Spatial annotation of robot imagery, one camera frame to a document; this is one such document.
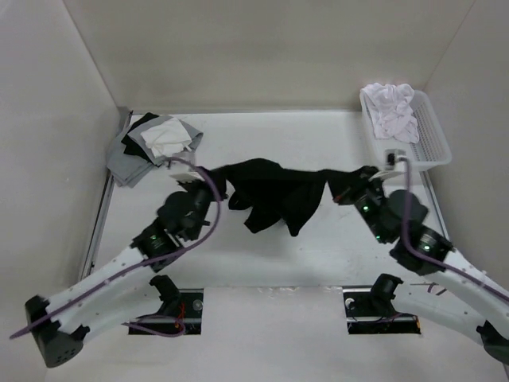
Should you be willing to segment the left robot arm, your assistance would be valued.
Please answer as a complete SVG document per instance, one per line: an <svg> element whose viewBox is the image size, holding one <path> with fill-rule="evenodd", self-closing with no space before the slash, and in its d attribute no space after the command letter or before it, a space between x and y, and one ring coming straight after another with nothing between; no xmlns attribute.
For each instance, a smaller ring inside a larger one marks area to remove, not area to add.
<svg viewBox="0 0 509 382"><path fill-rule="evenodd" d="M51 297L25 302L29 332L47 368L70 361L100 333L136 318L176 313L181 293L163 269L197 240L215 200L197 183L172 193L130 245L85 279Z"/></svg>

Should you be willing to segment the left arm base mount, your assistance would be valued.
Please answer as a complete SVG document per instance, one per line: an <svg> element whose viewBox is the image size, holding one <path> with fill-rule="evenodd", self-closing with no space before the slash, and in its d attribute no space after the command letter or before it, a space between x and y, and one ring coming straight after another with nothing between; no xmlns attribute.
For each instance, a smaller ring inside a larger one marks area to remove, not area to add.
<svg viewBox="0 0 509 382"><path fill-rule="evenodd" d="M172 338L201 334L203 289L178 289L167 275L155 276L150 285L159 293L161 305L156 313L125 324L129 335Z"/></svg>

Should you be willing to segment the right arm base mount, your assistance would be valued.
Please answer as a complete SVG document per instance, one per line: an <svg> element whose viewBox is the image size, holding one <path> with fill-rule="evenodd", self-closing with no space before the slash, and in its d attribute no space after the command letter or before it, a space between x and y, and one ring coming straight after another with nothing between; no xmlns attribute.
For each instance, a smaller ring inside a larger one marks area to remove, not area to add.
<svg viewBox="0 0 509 382"><path fill-rule="evenodd" d="M392 300L403 281L393 275L381 274L372 286L347 286L343 289L347 331L350 335L417 334L421 327L418 317L400 313Z"/></svg>

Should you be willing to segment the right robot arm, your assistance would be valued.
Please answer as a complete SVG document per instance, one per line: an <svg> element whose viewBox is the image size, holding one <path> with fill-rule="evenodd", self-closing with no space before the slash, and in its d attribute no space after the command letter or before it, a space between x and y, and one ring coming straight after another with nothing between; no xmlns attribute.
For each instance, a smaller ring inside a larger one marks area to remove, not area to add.
<svg viewBox="0 0 509 382"><path fill-rule="evenodd" d="M452 329L508 363L508 293L476 269L453 244L424 221L429 210L408 189L383 191L383 173L362 168L344 187L332 190L338 205L353 205L390 257L407 271L438 284L457 298L446 302L415 291L401 278L381 274L371 289L344 300L352 319L371 315L380 325L399 315L417 315Z"/></svg>

